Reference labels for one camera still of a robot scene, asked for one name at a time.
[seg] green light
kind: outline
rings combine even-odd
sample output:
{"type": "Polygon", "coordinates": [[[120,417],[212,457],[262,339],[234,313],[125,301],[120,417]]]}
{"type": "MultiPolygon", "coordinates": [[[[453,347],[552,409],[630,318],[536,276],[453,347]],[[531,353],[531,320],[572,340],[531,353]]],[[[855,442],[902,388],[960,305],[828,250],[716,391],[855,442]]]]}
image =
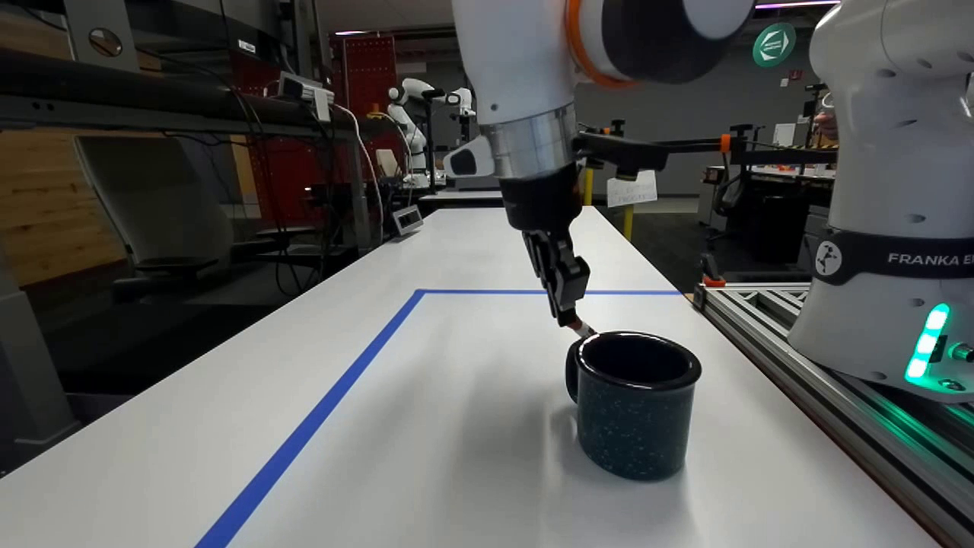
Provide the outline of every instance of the green light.
{"type": "Polygon", "coordinates": [[[940,336],[950,322],[950,305],[939,305],[930,318],[924,318],[924,330],[915,340],[912,360],[907,366],[907,381],[923,388],[924,375],[933,372],[933,356],[940,345],[940,336]]]}
{"type": "Polygon", "coordinates": [[[950,320],[950,305],[939,305],[939,307],[933,310],[933,318],[924,320],[924,330],[930,330],[930,331],[943,331],[943,330],[947,330],[947,320],[950,320]]]}
{"type": "Polygon", "coordinates": [[[936,356],[936,351],[939,351],[939,339],[924,331],[924,336],[918,339],[918,345],[915,345],[915,353],[918,353],[918,356],[936,356]]]}
{"type": "Polygon", "coordinates": [[[918,381],[918,377],[924,377],[924,372],[930,372],[930,360],[912,360],[907,367],[907,377],[918,381]]]}

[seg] cable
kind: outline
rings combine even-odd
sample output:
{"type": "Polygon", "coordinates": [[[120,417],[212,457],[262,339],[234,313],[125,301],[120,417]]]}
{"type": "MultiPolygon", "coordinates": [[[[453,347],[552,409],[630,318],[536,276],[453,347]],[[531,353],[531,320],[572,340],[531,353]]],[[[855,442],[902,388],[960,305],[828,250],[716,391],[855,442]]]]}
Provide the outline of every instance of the cable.
{"type": "Polygon", "coordinates": [[[375,206],[379,206],[379,238],[388,241],[388,203],[385,203],[385,190],[379,184],[379,170],[375,170],[375,162],[370,162],[370,152],[363,139],[363,124],[360,124],[360,115],[340,103],[334,103],[334,110],[340,110],[351,121],[352,121],[352,131],[355,131],[355,144],[360,144],[360,152],[369,165],[369,175],[370,175],[370,186],[375,186],[375,206]]]}
{"type": "MultiPolygon", "coordinates": [[[[316,168],[319,168],[319,172],[327,175],[327,178],[337,178],[337,162],[334,162],[334,138],[331,138],[331,129],[319,129],[323,131],[323,147],[316,147],[316,168]]],[[[328,203],[328,201],[323,201],[323,203],[316,203],[316,209],[323,214],[319,219],[323,219],[323,231],[319,231],[319,241],[323,241],[323,250],[334,250],[334,244],[337,244],[337,238],[340,238],[340,216],[337,216],[337,206],[334,203],[328,203]]]]}
{"type": "Polygon", "coordinates": [[[215,158],[212,158],[212,148],[215,148],[215,147],[234,147],[234,139],[207,139],[207,138],[196,138],[196,133],[169,133],[169,138],[204,147],[202,154],[207,158],[210,172],[215,175],[219,192],[222,192],[219,203],[244,214],[244,195],[241,195],[241,190],[234,190],[232,175],[228,175],[228,172],[215,165],[215,158]]]}
{"type": "MultiPolygon", "coordinates": [[[[327,133],[327,144],[334,144],[337,138],[334,138],[334,129],[323,129],[323,133],[327,133]]],[[[337,165],[337,154],[334,154],[334,147],[327,147],[327,178],[340,178],[340,165],[337,165]]],[[[340,254],[346,254],[346,235],[345,235],[345,225],[346,225],[346,214],[351,214],[351,206],[334,206],[331,209],[331,238],[328,238],[328,250],[334,250],[334,244],[340,246],[340,254]]]]}
{"type": "Polygon", "coordinates": [[[717,241],[717,227],[711,225],[716,214],[717,216],[727,216],[727,209],[723,206],[727,190],[731,190],[731,154],[723,154],[723,165],[726,165],[726,175],[723,184],[711,186],[711,195],[709,195],[709,214],[706,214],[706,254],[716,254],[716,241],[717,241]]]}
{"type": "MultiPolygon", "coordinates": [[[[262,121],[262,115],[254,110],[254,103],[246,100],[246,95],[241,91],[241,89],[232,89],[234,91],[234,98],[237,98],[237,103],[241,103],[241,110],[246,112],[246,119],[251,121],[255,121],[255,148],[258,148],[258,165],[262,165],[262,186],[265,186],[265,172],[267,172],[267,168],[271,168],[271,154],[267,154],[267,144],[265,144],[265,121],[262,121]]],[[[278,201],[273,201],[273,192],[267,192],[267,186],[265,186],[265,199],[267,199],[267,206],[271,206],[271,221],[273,221],[273,227],[278,227],[278,235],[284,235],[284,225],[281,225],[281,209],[278,209],[278,201]]],[[[297,279],[297,272],[296,272],[296,264],[293,263],[287,263],[287,269],[290,269],[290,276],[293,276],[293,283],[296,283],[296,292],[287,292],[284,288],[284,283],[281,283],[281,263],[273,264],[273,279],[278,279],[278,292],[281,296],[297,296],[297,292],[304,292],[309,285],[297,279]]]]}
{"type": "MultiPolygon", "coordinates": [[[[153,53],[153,50],[137,50],[137,53],[140,53],[140,56],[149,56],[149,59],[158,59],[158,62],[165,62],[165,64],[183,66],[183,69],[190,69],[190,73],[207,76],[207,79],[212,79],[212,82],[219,82],[219,84],[226,84],[226,89],[234,95],[237,105],[244,110],[246,131],[251,131],[251,133],[255,133],[255,131],[262,133],[262,129],[255,129],[258,112],[246,103],[244,91],[241,91],[237,84],[232,84],[226,76],[219,76],[215,69],[202,66],[202,64],[187,64],[187,62],[177,62],[177,59],[169,59],[169,56],[158,56],[158,53],[153,53]]],[[[190,133],[190,131],[165,131],[165,138],[190,139],[190,144],[207,147],[207,148],[212,148],[212,147],[237,147],[232,138],[210,138],[210,133],[190,133]]],[[[222,172],[222,168],[215,168],[215,158],[212,158],[210,152],[207,152],[207,162],[210,162],[210,170],[219,175],[222,192],[226,192],[226,195],[234,195],[228,175],[222,172]]]]}
{"type": "MultiPolygon", "coordinates": [[[[265,121],[262,121],[262,115],[255,112],[255,105],[246,100],[246,95],[244,95],[237,84],[226,82],[219,73],[212,73],[212,69],[207,69],[207,66],[202,66],[202,64],[174,62],[174,59],[165,59],[165,56],[156,56],[156,53],[145,53],[145,50],[140,50],[140,53],[144,53],[144,56],[153,56],[153,59],[158,59],[158,62],[169,62],[169,64],[196,69],[196,73],[202,73],[202,76],[215,79],[219,84],[226,84],[228,95],[237,100],[244,119],[246,119],[246,133],[255,138],[262,172],[271,168],[271,154],[267,154],[267,144],[265,144],[265,121]]],[[[273,201],[273,195],[271,195],[267,190],[265,190],[265,199],[267,199],[267,206],[271,206],[271,221],[273,221],[278,235],[284,235],[281,209],[278,209],[278,201],[273,201]]]]}

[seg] orange stripe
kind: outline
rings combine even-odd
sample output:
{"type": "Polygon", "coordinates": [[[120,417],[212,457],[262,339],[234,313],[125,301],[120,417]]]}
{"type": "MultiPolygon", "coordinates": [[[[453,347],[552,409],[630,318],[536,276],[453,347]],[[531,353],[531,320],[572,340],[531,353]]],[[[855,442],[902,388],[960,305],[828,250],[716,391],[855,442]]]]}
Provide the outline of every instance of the orange stripe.
{"type": "Polygon", "coordinates": [[[735,152],[735,138],[723,133],[723,154],[731,154],[731,152],[735,152]]]}
{"type": "Polygon", "coordinates": [[[583,0],[569,0],[565,3],[565,40],[569,40],[569,53],[577,64],[577,69],[599,89],[627,89],[630,79],[619,79],[613,73],[604,73],[584,53],[584,40],[583,40],[583,0]]]}

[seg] black cylinder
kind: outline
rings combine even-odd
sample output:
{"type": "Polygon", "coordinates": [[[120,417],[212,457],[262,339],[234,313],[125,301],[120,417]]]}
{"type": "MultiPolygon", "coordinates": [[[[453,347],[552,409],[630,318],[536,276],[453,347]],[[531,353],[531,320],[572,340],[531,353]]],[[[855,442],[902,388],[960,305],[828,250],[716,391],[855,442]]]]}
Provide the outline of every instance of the black cylinder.
{"type": "Polygon", "coordinates": [[[604,9],[605,56],[630,79],[692,82],[735,45],[735,33],[703,35],[685,0],[605,0],[604,9]]]}
{"type": "Polygon", "coordinates": [[[583,209],[576,165],[539,178],[499,178],[499,192],[518,231],[565,231],[583,209]]]}
{"type": "Polygon", "coordinates": [[[577,345],[577,444],[613,476],[660,482],[681,468],[699,360],[654,336],[577,345]]]}

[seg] wall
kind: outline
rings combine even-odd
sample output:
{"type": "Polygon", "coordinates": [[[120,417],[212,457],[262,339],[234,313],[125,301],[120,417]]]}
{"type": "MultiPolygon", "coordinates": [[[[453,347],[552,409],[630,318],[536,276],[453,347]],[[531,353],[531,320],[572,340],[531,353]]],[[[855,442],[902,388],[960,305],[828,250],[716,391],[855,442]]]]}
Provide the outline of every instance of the wall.
{"type": "MultiPolygon", "coordinates": [[[[627,91],[577,89],[577,129],[627,119],[632,139],[716,138],[731,124],[795,121],[805,105],[805,84],[816,82],[808,50],[777,69],[757,69],[748,50],[735,50],[711,73],[687,84],[639,82],[627,91]],[[805,82],[780,89],[789,69],[805,82]]],[[[716,154],[669,158],[660,172],[660,195],[699,195],[699,172],[716,154]]]]}

